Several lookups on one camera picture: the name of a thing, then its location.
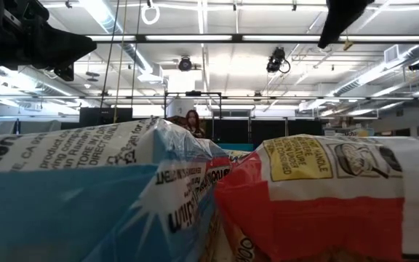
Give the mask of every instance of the black curtain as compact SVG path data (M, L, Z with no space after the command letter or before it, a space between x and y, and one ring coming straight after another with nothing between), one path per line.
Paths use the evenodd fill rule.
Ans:
M249 143L248 120L215 119L215 136L212 138L212 120L206 121L206 136L216 143Z
M80 128L81 125L78 122L61 122L61 130L69 130Z
M264 140L285 136L285 121L252 120L252 143L257 148Z
M322 123L310 120L292 120L287 123L288 135L323 135Z
M395 136L410 136L410 128L406 128L403 130L395 130L394 135Z

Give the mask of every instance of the blurred object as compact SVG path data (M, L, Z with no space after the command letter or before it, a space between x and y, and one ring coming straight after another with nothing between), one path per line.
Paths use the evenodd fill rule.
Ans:
M367 5L374 0L327 0L326 2L329 12L318 43L321 49L338 40L342 32L362 16Z
M0 66L32 65L73 81L73 63L95 50L96 43L52 28L48 19L38 0L0 0Z

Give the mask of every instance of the ceiling beam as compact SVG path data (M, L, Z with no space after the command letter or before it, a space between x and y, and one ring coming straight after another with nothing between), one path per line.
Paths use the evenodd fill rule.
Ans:
M97 44L120 44L121 38L111 34L85 35ZM144 44L317 44L319 34L125 34L124 43ZM344 44L347 36L341 36L332 44ZM354 34L348 35L354 44L419 44L419 35L414 34Z

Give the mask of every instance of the ceiling pipe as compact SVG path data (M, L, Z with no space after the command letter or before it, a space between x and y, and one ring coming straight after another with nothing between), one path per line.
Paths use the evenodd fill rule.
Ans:
M81 4L78 1L70 1L72 7L80 7ZM169 8L169 9L183 9L183 10L191 10L191 11L198 11L197 7L193 3L189 3L188 1L175 1L175 0L166 0L166 1L157 1L155 0L153 3L154 6L162 7L162 8ZM119 4L120 7L125 7L125 1L122 1ZM139 7L140 4L138 1L135 3L130 3L127 5L128 7ZM246 7L242 7L240 9L261 9L263 11L291 11L293 5L292 4L255 4L255 3L247 3L244 4ZM49 3L44 4L44 7L47 9L51 8L66 8L65 1L50 1ZM366 10L377 10L379 9L379 4L371 4L368 5ZM208 4L208 11L228 11L233 10L232 3L210 3ZM325 4L297 4L297 12L298 11L307 11L307 12L327 12L327 5ZM419 4L391 4L389 7L386 7L384 12L409 12L409 11L419 11Z
M97 21L106 33L120 36L125 34L124 29L116 16L113 14L113 7L108 0L79 0L83 8ZM153 72L152 65L136 50L134 44L119 44L122 50L137 64L142 74L151 74Z
M30 66L25 66L18 73L16 73L15 71L14 73L22 74L24 75L24 77L27 77L28 79L30 79L30 81L38 83L38 85L40 85L41 87L49 88L65 96L72 96L72 95L85 96L83 92L80 92L72 87L69 87L67 84L59 82L58 80L51 79L48 76L44 75L42 72ZM7 68L0 67L0 76L11 78L10 70ZM96 100L89 100L88 104L90 104L91 106L100 105L100 103Z
M331 91L326 96L327 97L341 96L342 94L348 91L351 91L357 87L361 87L371 81L379 79L380 77L393 72L394 69L396 68L401 68L402 66L406 66L416 61L417 59L419 59L419 45L415 45L414 47L409 48L406 52L399 55L398 60L395 60L394 62L386 63L384 60L382 60L376 66L361 70L357 74L357 77L354 77L352 80L347 80L345 82L339 83L338 84L339 87ZM300 108L303 108L304 110L317 108L318 106L322 105L325 102L326 102L325 99L308 101L308 102L301 103Z
M413 84L417 84L418 82L419 82L419 76L416 76L415 78L409 79L407 81L403 81L402 83L396 84L396 85L394 85L392 87L385 88L384 90L389 90L389 92L387 92L384 95L388 95L388 94L390 94L392 92L395 92L395 91L397 91L397 90L399 90L401 88L409 87L409 86L411 86ZM375 93L375 94L373 94L371 96L372 97L378 97L377 95L379 95L379 93L381 93L381 92L382 91L377 92L377 93ZM408 95L407 96L404 96L404 97L409 97L409 96L411 97L412 95L414 95L417 92L419 92L419 90L416 91L416 92L409 92L409 93L407 93ZM336 114L339 114L339 113L343 113L344 111L350 111L351 109L354 108L354 105L355 104L356 103L352 103L352 104L348 104L348 105L346 105L344 107L337 108L335 110L328 110L328 111L322 112L321 113L321 116L332 116L332 115L336 115ZM389 101L373 102L373 103L368 102L368 103L365 103L362 106L368 106L368 105L371 105L371 106L387 106L388 104L389 104Z

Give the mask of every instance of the ceiling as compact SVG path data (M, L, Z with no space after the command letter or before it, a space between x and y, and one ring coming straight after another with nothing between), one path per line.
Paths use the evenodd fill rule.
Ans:
M204 6L202 18L199 18L199 1ZM78 1L70 1L73 5L71 9L65 7L64 1L41 0L41 3L48 8L49 24L55 28L84 35L106 33ZM234 3L232 0L155 0L154 4L161 5L160 17L154 24L146 25L139 16L140 1L113 0L111 1L113 11L116 11L117 3L119 3L118 21L124 21L125 18L124 31L131 34L320 34L327 17L325 0L297 0L299 7L295 12L290 10L292 2L286 0L236 0L236 12L232 9ZM380 9L382 4L389 6ZM371 7L372 9L367 9L348 28L347 33L419 35L419 0L376 0ZM153 10L146 12L149 20L153 16ZM245 96L253 95L258 90L262 91L263 95L305 96L326 95L339 83L376 66L384 58L383 51L391 46L391 44L355 44L347 51L343 51L342 44L331 44L326 50L318 49L315 44L300 44L295 48L296 44L227 43L205 44L203 49L200 44L137 44L137 49L148 62L161 65L165 76L178 73L175 61L182 56L189 56L193 63L202 65L204 50L207 52L205 70L209 80L206 88L211 92ZM292 66L288 74L272 75L266 72L268 56L276 47L283 47L287 54L295 49L288 57ZM111 66L105 81L110 49ZM139 81L138 70L133 68L133 60L121 51L118 44L99 44L92 54L83 57L75 64L76 78L73 82L64 82L60 79L55 81L86 95L99 95L103 85L112 95L116 94L118 88L120 95L131 95L132 86L135 89L134 95L164 93L163 84ZM89 76L85 74L87 71L100 74L98 82L88 82ZM202 80L201 70L192 71L191 74L191 77L197 81ZM419 71L404 73L401 68L397 68L390 74L358 87L353 95L371 95L376 90L391 87L416 76L419 76ZM91 87L87 89L85 84L91 84ZM196 85L196 88L201 88L203 91L203 86L204 84ZM299 102L281 100L278 104ZM114 103L114 100L106 101L107 105ZM119 100L118 103L127 104L130 101ZM134 103L162 103L162 100L136 100Z

